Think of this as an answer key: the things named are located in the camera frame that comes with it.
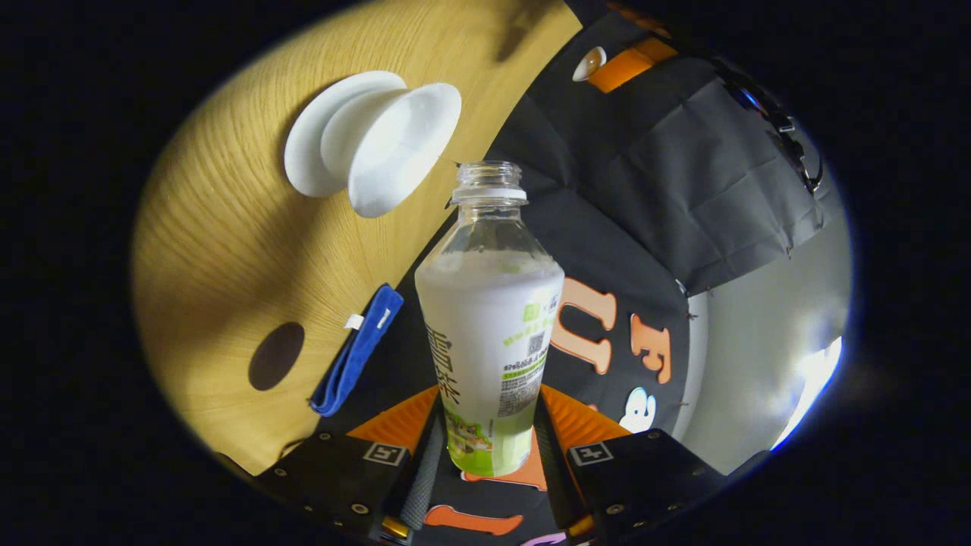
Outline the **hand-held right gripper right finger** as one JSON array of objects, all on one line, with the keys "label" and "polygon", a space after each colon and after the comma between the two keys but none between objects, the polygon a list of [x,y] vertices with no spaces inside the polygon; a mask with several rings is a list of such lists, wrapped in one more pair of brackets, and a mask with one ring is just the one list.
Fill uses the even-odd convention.
[{"label": "hand-held right gripper right finger", "polygon": [[542,386],[534,431],[555,524],[571,544],[642,544],[729,478],[659,428],[633,433]]}]

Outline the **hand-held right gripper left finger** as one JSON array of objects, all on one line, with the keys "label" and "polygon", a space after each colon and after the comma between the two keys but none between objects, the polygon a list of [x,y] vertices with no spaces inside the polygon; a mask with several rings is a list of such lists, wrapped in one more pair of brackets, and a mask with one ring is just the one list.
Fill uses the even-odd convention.
[{"label": "hand-held right gripper left finger", "polygon": [[361,544],[409,544],[423,528],[446,444],[430,387],[348,433],[322,431],[258,476],[258,488]]}]

